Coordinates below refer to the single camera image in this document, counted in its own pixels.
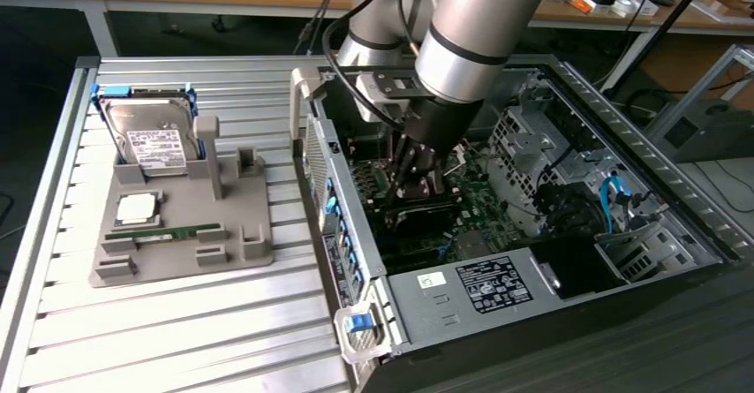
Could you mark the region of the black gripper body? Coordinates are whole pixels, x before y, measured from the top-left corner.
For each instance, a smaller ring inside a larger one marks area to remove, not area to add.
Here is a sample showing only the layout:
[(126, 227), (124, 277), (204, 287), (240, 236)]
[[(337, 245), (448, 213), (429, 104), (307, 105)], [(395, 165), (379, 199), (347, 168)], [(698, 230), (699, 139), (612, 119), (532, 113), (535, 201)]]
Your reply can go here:
[(481, 104), (481, 101), (457, 103), (440, 98), (411, 99), (404, 134), (435, 151), (448, 151), (465, 135)]

